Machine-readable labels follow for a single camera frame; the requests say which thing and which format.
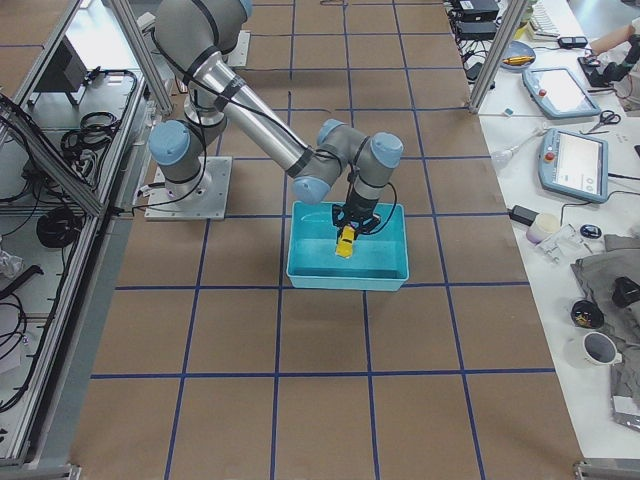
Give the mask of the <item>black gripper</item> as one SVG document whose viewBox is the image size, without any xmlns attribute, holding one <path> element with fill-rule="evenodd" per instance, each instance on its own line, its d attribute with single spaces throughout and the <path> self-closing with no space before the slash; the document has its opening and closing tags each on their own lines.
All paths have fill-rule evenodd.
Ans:
<svg viewBox="0 0 640 480">
<path fill-rule="evenodd" d="M 344 204 L 332 205 L 332 223 L 341 235 L 346 226 L 352 226 L 356 235 L 377 232 L 381 217 L 374 212 L 382 187 L 363 187 L 358 184 L 348 191 Z"/>
</svg>

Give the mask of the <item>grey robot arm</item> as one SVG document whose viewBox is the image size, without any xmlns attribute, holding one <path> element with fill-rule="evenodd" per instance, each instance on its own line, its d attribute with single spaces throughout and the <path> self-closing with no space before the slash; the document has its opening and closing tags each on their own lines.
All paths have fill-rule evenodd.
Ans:
<svg viewBox="0 0 640 480">
<path fill-rule="evenodd" d="M 402 141 L 329 119 L 317 145 L 305 143 L 226 62 L 252 10 L 249 1 L 160 3 L 152 40 L 188 88 L 185 116 L 204 128 L 234 123 L 292 178 L 297 199 L 306 204 L 320 203 L 346 175 L 346 200 L 333 206 L 333 225 L 340 232 L 353 228 L 355 236 L 380 232 L 386 223 L 375 208 L 400 163 Z"/>
</svg>

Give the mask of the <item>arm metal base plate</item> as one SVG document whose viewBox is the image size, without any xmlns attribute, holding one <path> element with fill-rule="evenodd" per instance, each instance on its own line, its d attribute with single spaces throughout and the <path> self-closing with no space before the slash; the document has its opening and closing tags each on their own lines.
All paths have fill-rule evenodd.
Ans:
<svg viewBox="0 0 640 480">
<path fill-rule="evenodd" d="M 150 221 L 223 220 L 226 214 L 233 159 L 229 156 L 199 157 L 205 167 L 185 184 L 166 182 L 160 167 L 154 181 L 162 186 L 149 194 L 150 207 L 144 216 Z"/>
</svg>

